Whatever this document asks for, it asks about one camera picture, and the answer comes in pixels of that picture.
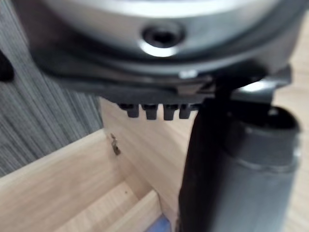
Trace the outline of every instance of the wooden panel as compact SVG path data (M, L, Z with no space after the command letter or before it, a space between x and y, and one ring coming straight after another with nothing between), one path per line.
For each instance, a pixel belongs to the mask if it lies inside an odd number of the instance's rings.
M299 118L304 128L303 150L309 152L309 16L293 56L295 81L276 94L275 104L284 106ZM140 175L158 192L164 214L173 221L178 210L178 192L194 116L189 120L165 122L162 109L158 120L147 121L140 110L140 118L130 119L116 105L101 100L104 125L119 141L123 156L134 164ZM287 231L309 230L309 162L304 157L295 185Z
M114 187L55 232L103 232L139 200L125 183Z
M122 182L99 130L0 179L3 232L53 232Z
M128 118L116 104L101 100L102 118L107 133L113 133L118 146L140 175L166 202L163 209L178 211L178 192L194 114L190 120L147 121L143 110L139 118Z
M152 190L148 182L139 174L136 167L130 162L126 156L117 157L118 164L125 182L133 190L138 199L142 199Z
M161 215L158 194L152 190L105 232L145 232Z

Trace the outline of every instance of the gray fabric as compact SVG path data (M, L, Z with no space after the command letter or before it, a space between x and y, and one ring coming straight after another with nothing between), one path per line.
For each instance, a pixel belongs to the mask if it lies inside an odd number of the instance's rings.
M0 50L15 70L0 82L0 176L102 127L98 100L61 88L31 60L12 4L0 0Z

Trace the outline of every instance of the blue object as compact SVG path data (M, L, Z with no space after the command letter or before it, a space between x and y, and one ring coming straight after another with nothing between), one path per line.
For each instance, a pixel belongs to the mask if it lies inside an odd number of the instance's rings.
M146 232L170 232L170 222L162 215Z

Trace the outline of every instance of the metal hinge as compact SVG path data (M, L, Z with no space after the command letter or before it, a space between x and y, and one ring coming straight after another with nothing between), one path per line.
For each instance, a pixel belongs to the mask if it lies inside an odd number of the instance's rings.
M115 155L119 156L121 154L121 151L117 145L118 141L113 134L111 134L111 138L112 138L112 149L114 150Z

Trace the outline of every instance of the black plastic tab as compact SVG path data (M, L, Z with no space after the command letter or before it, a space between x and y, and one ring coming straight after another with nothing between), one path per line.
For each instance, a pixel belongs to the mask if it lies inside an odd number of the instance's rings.
M188 119L191 114L191 107L188 104L183 104L180 106L179 118L180 119Z
M146 117L148 120L156 120L158 105L141 105L144 111L146 111Z
M164 120L172 121L174 119L174 112L178 109L179 105L164 105Z
M139 105L137 104L118 104L120 109L126 110L128 117L136 118L139 117Z

